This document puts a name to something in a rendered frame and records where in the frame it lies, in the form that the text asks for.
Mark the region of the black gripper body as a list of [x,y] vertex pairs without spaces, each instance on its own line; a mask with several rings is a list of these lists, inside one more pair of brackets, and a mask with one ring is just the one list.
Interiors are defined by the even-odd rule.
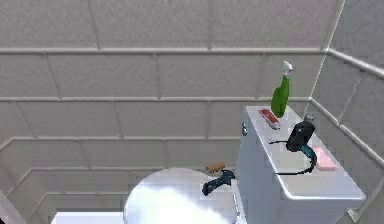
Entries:
[[313,114],[306,114],[302,122],[297,123],[286,144],[286,148],[290,152],[302,152],[306,155],[312,164],[315,164],[317,161],[317,156],[313,149],[308,145],[309,140],[311,139],[315,126]]

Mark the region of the green spray bottle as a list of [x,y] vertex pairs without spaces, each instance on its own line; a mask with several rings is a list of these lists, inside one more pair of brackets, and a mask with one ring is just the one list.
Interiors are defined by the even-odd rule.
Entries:
[[288,61],[284,61],[283,69],[284,74],[281,84],[274,90],[271,101],[271,110],[277,118],[281,118],[286,110],[290,93],[290,75],[293,70],[293,65]]

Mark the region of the red flat box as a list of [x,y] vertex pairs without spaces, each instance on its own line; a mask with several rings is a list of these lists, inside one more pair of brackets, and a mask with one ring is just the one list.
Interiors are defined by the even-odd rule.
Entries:
[[266,123],[274,130],[279,130],[281,125],[275,115],[269,109],[259,110],[260,115],[265,119]]

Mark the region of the white toilet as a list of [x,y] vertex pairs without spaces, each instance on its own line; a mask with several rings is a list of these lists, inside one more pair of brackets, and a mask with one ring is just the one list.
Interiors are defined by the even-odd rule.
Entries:
[[260,115],[265,106],[244,110],[242,136],[235,179],[208,196],[203,184],[220,176],[188,168],[157,171],[136,185],[123,210],[124,224],[336,224],[350,209],[358,208],[366,196],[313,133],[308,145],[322,148],[336,164],[335,171],[303,175],[310,166],[302,152],[289,152],[285,143],[294,126],[302,122],[292,109],[277,118],[281,127],[272,129]]

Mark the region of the pink soap bar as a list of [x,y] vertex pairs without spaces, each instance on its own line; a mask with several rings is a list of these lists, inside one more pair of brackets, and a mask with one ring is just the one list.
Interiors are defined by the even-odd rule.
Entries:
[[320,147],[314,147],[313,151],[317,156],[316,167],[319,171],[335,171],[337,166],[327,153]]

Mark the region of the brown scrub brush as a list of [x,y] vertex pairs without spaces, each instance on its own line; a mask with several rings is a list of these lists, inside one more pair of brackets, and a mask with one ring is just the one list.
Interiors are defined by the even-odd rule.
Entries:
[[222,170],[225,168],[224,162],[217,162],[205,167],[205,173],[210,176],[220,176]]

